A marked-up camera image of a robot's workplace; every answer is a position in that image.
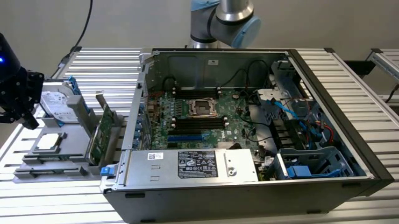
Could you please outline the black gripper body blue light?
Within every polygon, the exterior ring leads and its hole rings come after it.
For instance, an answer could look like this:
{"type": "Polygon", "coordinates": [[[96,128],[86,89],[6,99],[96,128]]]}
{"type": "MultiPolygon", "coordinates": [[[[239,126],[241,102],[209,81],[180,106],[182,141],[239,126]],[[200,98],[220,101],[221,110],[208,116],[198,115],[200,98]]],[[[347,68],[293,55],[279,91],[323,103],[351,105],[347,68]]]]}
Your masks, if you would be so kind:
{"type": "Polygon", "coordinates": [[[0,34],[0,107],[10,110],[10,103],[16,98],[26,99],[26,70],[9,46],[4,34],[0,34]]]}

